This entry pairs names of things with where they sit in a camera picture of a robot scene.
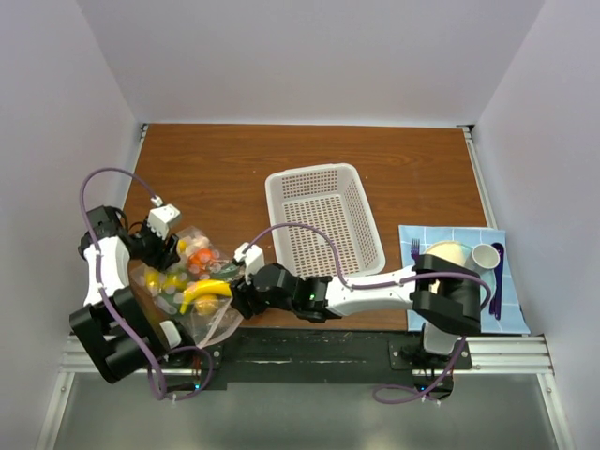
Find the yellow fake banana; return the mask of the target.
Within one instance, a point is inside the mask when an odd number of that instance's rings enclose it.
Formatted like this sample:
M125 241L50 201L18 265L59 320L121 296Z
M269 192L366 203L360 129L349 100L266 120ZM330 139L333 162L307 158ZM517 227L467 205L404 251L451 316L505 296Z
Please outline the yellow fake banana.
M217 297L220 304L222 298L232 297L232 291L230 285L222 280L204 279L193 282L178 296L181 300L179 313L184 315L188 312L190 307L193 307L194 309L194 301L199 297L206 295Z

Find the clear zip top bag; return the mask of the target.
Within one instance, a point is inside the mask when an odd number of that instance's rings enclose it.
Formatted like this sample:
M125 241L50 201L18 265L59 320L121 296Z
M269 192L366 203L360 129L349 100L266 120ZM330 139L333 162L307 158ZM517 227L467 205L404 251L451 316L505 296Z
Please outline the clear zip top bag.
M179 322L198 347L219 344L243 321L233 308L230 283L244 270L196 227L183 229L177 237L178 262L164 271L139 262L130 271L132 281L163 315Z

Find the white perforated plastic basket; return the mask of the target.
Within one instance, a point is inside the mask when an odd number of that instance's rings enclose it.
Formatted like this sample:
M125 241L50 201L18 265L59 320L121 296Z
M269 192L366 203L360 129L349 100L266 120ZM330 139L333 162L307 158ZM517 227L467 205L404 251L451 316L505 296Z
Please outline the white perforated plastic basket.
M276 172L265 180L277 262L300 277L370 276L385 267L379 231L358 171L328 163Z

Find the fake orange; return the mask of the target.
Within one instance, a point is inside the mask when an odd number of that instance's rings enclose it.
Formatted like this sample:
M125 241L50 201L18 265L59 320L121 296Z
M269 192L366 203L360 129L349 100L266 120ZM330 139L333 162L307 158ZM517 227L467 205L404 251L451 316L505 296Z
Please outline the fake orange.
M219 300L215 296L201 296L194 301L194 309L201 316L215 314L219 309Z

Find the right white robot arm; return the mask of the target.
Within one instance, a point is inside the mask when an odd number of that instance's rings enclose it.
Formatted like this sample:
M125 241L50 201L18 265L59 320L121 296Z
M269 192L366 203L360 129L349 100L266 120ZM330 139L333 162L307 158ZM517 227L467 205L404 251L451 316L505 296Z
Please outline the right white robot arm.
M394 272L347 278L299 277L279 263L265 263L262 249L250 243L235 251L233 261L244 273L231 284L232 307L244 318L269 308L311 323L412 310L426 321L417 355L428 368L446 362L460 338L480 333L481 310L493 294L473 270L432 254Z

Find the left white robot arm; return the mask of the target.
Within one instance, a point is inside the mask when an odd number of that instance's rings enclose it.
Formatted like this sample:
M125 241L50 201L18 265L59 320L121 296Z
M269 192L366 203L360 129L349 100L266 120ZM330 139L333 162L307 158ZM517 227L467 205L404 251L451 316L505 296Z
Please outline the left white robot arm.
M123 211L100 206L85 213L91 230L78 251L88 263L89 286L83 307L69 315L72 332L87 351L100 375L116 383L146 366L148 360L126 331L107 339L118 314L156 357L174 368L187 366L194 345L183 325L174 319L152 317L129 284L128 264L139 260L158 271L180 262L179 238L171 228L181 218L171 204L151 209L141 228L131 233Z

